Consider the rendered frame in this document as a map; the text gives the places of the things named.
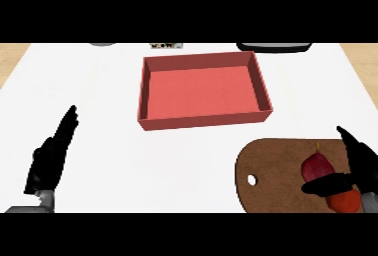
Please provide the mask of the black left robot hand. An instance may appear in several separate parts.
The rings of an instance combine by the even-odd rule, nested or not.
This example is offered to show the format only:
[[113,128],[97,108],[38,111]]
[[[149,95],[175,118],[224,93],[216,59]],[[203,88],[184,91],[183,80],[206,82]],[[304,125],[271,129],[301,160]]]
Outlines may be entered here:
[[53,191],[56,189],[76,126],[76,107],[70,106],[60,120],[54,135],[45,139],[41,146],[33,150],[23,189],[25,194],[32,195],[39,191]]

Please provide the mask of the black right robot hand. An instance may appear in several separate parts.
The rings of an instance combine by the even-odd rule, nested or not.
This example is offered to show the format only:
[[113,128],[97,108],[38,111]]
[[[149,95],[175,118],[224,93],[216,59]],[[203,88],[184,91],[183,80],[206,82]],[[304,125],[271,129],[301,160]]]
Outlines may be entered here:
[[335,173],[314,179],[302,185],[301,191],[326,197],[357,186],[361,194],[373,192],[378,195],[378,154],[341,126],[336,131],[345,145],[349,173]]

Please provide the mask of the red pear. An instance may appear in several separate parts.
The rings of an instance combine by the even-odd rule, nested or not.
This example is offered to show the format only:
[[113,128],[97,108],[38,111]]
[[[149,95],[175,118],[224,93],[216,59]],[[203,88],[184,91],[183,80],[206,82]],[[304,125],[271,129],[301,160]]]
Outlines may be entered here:
[[304,185],[301,191],[324,200],[335,213],[357,213],[361,199],[360,192],[346,181],[346,174],[335,171],[333,165],[320,152],[320,143],[314,143],[314,153],[301,163]]

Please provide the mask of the brown wooden cutting board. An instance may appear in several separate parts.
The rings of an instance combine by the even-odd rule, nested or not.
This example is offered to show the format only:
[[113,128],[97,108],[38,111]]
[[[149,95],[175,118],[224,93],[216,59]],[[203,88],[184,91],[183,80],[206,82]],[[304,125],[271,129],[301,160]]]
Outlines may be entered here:
[[234,163],[234,183],[247,213],[332,213],[326,200],[301,191],[301,163],[317,147],[335,171],[348,173],[341,139],[256,139],[243,147]]

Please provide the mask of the red cardboard box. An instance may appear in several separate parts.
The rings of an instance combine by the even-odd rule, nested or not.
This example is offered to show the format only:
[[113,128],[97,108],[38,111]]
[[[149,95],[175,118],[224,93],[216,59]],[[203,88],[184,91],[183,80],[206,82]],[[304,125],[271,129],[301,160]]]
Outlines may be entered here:
[[137,122],[146,131],[258,123],[271,112],[252,52],[143,59]]

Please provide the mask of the small printed box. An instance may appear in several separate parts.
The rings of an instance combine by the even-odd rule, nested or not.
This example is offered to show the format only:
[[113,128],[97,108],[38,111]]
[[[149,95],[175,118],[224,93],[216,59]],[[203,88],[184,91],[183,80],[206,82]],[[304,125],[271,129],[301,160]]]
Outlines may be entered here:
[[152,49],[181,49],[183,43],[149,43]]

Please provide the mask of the black and grey appliance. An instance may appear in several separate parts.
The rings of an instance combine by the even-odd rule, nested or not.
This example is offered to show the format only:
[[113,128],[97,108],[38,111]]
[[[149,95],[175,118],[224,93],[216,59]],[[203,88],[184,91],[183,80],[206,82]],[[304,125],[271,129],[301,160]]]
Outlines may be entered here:
[[305,52],[310,43],[237,43],[240,51],[253,51],[255,53],[296,53]]

